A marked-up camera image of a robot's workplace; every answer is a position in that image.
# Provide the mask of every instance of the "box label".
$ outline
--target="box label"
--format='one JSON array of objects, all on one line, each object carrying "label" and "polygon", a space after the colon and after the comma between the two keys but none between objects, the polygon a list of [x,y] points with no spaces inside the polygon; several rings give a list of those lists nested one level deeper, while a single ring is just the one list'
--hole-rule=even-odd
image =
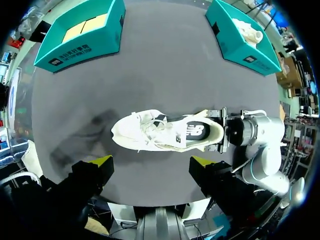
[{"label": "box label", "polygon": [[60,64],[63,64],[64,62],[59,60],[58,58],[53,58],[49,61],[50,64],[53,66],[59,66]]},{"label": "box label", "polygon": [[87,44],[85,44],[85,45],[70,49],[69,51],[66,51],[65,53],[63,53],[59,56],[59,59],[61,59],[62,61],[68,61],[68,60],[73,59],[75,57],[87,54],[91,51],[92,51],[91,47],[89,47]]},{"label": "box label", "polygon": [[254,56],[247,56],[245,59],[243,59],[243,61],[251,64],[253,63],[255,60],[257,60]]},{"label": "box label", "polygon": [[265,65],[263,62],[261,62],[260,60],[258,60],[256,57],[254,56],[247,56],[245,59],[243,59],[243,61],[249,63],[249,64],[253,64],[256,67],[264,70],[264,71],[269,71],[270,67],[268,67],[267,65]]}]

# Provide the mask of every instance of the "shoelace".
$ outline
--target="shoelace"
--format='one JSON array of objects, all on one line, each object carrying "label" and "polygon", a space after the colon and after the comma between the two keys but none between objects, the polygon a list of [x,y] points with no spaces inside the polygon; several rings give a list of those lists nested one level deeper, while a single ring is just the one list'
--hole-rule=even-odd
[{"label": "shoelace", "polygon": [[167,128],[167,125],[168,125],[168,123],[163,120],[152,119],[152,120],[150,120],[140,126],[141,132],[142,132],[142,137],[143,137],[143,140],[146,145],[153,144],[153,145],[157,146],[158,148],[162,148],[159,146],[159,144],[157,142],[155,142],[155,140],[147,132],[149,130],[149,127],[151,127],[154,123],[160,123],[160,124],[162,124],[162,126],[157,126],[156,128],[152,129],[151,132],[163,131]]}]

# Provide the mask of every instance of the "brown cardboard box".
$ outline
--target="brown cardboard box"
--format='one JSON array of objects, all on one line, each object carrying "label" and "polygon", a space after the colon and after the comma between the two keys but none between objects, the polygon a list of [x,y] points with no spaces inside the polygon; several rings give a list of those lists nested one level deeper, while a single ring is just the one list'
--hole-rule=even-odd
[{"label": "brown cardboard box", "polygon": [[286,113],[285,113],[285,110],[284,110],[284,107],[280,104],[280,118],[282,121],[285,121],[285,118],[286,118]]},{"label": "brown cardboard box", "polygon": [[276,73],[277,82],[284,88],[284,89],[301,89],[302,88],[302,80],[300,74],[298,72],[298,67],[296,66],[293,58],[287,57],[284,59],[284,64],[287,65],[290,71],[285,75],[283,72]]}]

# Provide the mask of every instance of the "new balance logo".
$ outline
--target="new balance logo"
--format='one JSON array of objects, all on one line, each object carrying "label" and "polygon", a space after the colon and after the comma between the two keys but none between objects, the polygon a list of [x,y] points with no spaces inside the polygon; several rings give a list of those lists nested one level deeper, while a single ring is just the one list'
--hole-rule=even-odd
[{"label": "new balance logo", "polygon": [[180,133],[175,133],[175,141],[177,142],[177,143],[181,143],[181,134]]},{"label": "new balance logo", "polygon": [[202,134],[203,129],[205,129],[203,125],[189,125],[186,129],[186,135],[199,136]]}]

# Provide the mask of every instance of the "cable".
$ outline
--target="cable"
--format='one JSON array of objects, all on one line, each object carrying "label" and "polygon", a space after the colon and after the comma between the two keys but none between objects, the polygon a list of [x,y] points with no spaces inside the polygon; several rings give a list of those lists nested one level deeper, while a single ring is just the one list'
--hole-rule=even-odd
[{"label": "cable", "polygon": [[261,188],[261,189],[254,190],[253,193],[255,194],[255,193],[258,193],[258,192],[261,192],[261,191],[265,191],[265,190]]},{"label": "cable", "polygon": [[124,228],[122,228],[122,229],[120,229],[120,230],[117,230],[117,231],[111,233],[111,234],[109,235],[109,237],[112,238],[112,235],[113,235],[113,234],[115,234],[115,233],[117,233],[117,232],[120,232],[120,231],[122,231],[122,230],[125,230],[125,229],[131,229],[131,228],[133,228],[133,227],[135,227],[135,226],[137,226],[137,225],[138,225],[138,224],[135,224],[135,225],[130,226],[130,227],[124,227]]},{"label": "cable", "polygon": [[237,172],[238,170],[240,170],[241,168],[243,168],[248,162],[250,162],[251,159],[248,159],[247,161],[245,161],[245,163],[241,164],[240,166],[238,166],[235,170],[232,171],[232,173],[234,174],[235,172]]},{"label": "cable", "polygon": [[196,236],[196,240],[198,240],[198,236],[199,236],[199,235],[200,235],[201,239],[204,240],[204,237],[202,236],[199,228],[198,228],[196,225],[194,225],[194,226],[195,226],[195,228],[198,230],[198,235]]},{"label": "cable", "polygon": [[18,172],[16,174],[13,174],[11,176],[8,176],[4,179],[2,179],[0,181],[0,186],[13,180],[13,179],[16,179],[16,178],[19,178],[19,177],[24,177],[24,176],[29,176],[32,178],[32,180],[36,181],[40,186],[41,186],[41,181],[39,179],[39,177],[37,175],[35,175],[33,172],[30,172],[30,171],[24,171],[24,172]]},{"label": "cable", "polygon": [[265,110],[254,110],[254,111],[248,111],[248,110],[244,110],[243,111],[245,115],[256,115],[256,114],[263,114],[265,116],[267,116],[267,113]]}]

